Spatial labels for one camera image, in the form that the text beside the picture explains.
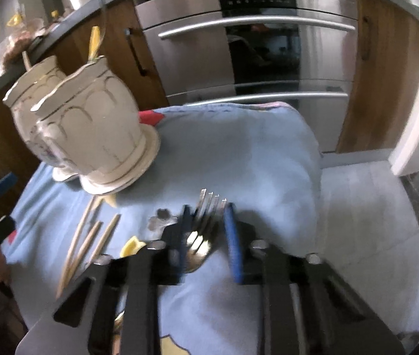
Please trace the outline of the gold fork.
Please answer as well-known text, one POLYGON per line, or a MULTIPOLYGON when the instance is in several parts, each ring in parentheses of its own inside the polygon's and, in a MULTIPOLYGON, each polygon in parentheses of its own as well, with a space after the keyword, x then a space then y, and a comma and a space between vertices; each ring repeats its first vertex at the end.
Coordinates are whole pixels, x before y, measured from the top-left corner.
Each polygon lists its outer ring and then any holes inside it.
POLYGON ((219 194, 200 190, 192 217, 192 230, 186 238, 186 273, 197 271, 213 251, 227 200, 219 194))

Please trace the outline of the wooden chopstick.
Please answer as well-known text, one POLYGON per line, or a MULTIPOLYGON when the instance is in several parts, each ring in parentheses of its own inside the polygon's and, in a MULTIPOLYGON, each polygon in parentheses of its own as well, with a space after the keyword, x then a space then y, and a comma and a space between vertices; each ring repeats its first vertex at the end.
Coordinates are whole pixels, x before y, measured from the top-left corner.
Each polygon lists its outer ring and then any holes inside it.
POLYGON ((97 232, 101 228, 101 225, 102 225, 102 222, 97 221, 93 225, 91 230, 89 231, 87 237, 83 241, 83 244, 81 244, 76 258, 74 258, 74 260, 72 261, 71 266, 68 269, 67 277, 65 278, 65 280, 66 280, 65 285, 67 285, 71 281, 71 279, 74 277, 76 269, 79 267, 79 265, 81 264, 84 256, 88 252, 88 249, 91 247, 91 244, 92 244, 94 238, 96 237, 97 232))
POLYGON ((120 217, 121 217, 120 214, 115 214, 112 217, 109 224, 105 227, 103 235, 99 238, 97 246, 95 247, 94 251, 92 252, 91 257, 88 261, 88 264, 92 264, 99 257, 100 253, 103 250, 103 247, 105 246, 105 244, 107 244, 110 235, 114 231, 116 225, 118 225, 120 217))
POLYGON ((70 243, 70 246, 67 250, 67 255, 63 264, 63 268, 61 271, 61 275, 59 278, 59 283, 56 289, 56 293, 55 293, 55 298, 58 299, 60 297, 60 295, 63 292, 63 289, 65 287, 66 281, 67 281, 67 274, 68 274, 68 268, 72 263, 72 259, 73 259, 73 255, 76 249, 76 245, 78 243, 78 240, 80 238, 80 234, 83 230, 83 227, 89 217, 89 214, 91 212, 91 209, 93 208, 93 206, 95 205, 95 202, 97 200, 97 196, 93 196, 91 197, 91 200, 89 201, 87 207, 85 208, 83 215, 80 218, 80 221, 78 222, 75 232, 72 236, 72 241, 70 243))

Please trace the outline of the yellow tulip plastic pick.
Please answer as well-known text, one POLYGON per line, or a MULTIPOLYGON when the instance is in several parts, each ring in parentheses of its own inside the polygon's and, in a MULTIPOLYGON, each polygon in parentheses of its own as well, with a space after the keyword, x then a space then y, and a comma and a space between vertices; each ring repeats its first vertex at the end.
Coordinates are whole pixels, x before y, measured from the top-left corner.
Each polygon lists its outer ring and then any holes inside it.
POLYGON ((146 246, 144 241, 140 241, 135 235, 132 236, 122 247, 119 252, 119 257, 124 258, 127 256, 136 255, 140 249, 146 246))

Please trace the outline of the white ceramic double utensil holder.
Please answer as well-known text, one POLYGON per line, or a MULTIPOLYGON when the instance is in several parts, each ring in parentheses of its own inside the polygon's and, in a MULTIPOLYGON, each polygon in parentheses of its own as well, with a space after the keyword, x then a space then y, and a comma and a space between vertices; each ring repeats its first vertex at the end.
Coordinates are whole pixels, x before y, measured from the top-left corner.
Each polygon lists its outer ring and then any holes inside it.
POLYGON ((132 92, 103 56, 71 75, 50 56, 23 74, 2 101, 27 148, 55 169, 54 179, 79 178, 94 196, 135 183, 161 146, 157 130, 141 123, 132 92))

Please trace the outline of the blue cartoon cloth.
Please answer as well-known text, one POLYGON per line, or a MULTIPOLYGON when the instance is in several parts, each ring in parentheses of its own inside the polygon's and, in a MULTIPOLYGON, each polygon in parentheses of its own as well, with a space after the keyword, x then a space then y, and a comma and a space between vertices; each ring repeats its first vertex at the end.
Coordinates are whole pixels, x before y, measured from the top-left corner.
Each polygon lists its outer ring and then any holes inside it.
MULTIPOLYGON (((151 167, 103 205, 97 219, 119 216, 105 252, 118 256, 132 236, 150 240, 151 216, 178 214, 202 189, 234 204, 238 219, 289 254, 316 249, 320 153, 311 129, 294 109, 222 104, 160 109, 161 148, 151 167)), ((57 183, 41 164, 12 216, 17 234, 4 245, 10 286, 27 327, 55 301, 75 228, 91 197, 78 181, 57 183)), ((187 354, 255 354, 260 293, 237 285, 223 238, 205 263, 159 296, 161 334, 187 354)))

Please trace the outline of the yellow pick in holder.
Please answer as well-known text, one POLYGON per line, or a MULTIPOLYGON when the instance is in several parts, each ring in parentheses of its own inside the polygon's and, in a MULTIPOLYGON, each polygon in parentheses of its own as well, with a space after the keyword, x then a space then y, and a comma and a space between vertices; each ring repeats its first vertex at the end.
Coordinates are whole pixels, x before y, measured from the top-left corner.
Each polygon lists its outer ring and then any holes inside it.
POLYGON ((91 34, 89 38, 89 47, 88 47, 88 61, 93 61, 98 54, 99 47, 101 43, 101 32, 99 26, 94 26, 91 28, 91 34))

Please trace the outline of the stainless steel built-in oven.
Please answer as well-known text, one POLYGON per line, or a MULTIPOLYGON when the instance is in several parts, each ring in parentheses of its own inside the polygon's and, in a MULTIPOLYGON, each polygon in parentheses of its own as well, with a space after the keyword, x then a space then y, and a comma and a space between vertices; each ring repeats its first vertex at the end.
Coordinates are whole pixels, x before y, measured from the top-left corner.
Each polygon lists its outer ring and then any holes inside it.
POLYGON ((355 76, 356 0, 151 0, 136 14, 172 105, 283 101, 336 150, 355 76))

